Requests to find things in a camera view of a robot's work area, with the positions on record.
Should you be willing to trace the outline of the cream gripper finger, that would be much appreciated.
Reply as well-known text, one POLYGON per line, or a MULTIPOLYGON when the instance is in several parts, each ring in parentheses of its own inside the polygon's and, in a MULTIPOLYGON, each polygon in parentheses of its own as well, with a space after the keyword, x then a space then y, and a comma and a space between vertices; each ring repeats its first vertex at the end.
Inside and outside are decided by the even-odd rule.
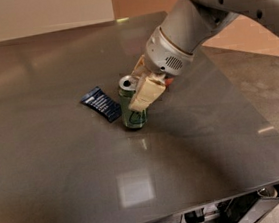
POLYGON ((141 55, 137 64, 134 66, 134 70, 132 71, 131 76, 138 79, 147 72, 148 69, 145 67, 145 58, 143 55, 141 55))
POLYGON ((138 81, 137 90, 131 98, 128 109, 136 112, 147 109, 166 90, 164 79, 164 75, 142 76, 138 81))

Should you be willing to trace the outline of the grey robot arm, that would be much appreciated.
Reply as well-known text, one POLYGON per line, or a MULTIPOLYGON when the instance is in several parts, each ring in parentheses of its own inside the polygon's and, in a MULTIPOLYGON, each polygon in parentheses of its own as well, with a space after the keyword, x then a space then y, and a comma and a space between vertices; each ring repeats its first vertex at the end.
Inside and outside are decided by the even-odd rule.
POLYGON ((178 0, 131 73, 136 91, 129 109, 148 108, 166 90, 166 80, 192 63, 197 48, 240 14, 279 37, 279 0, 178 0))

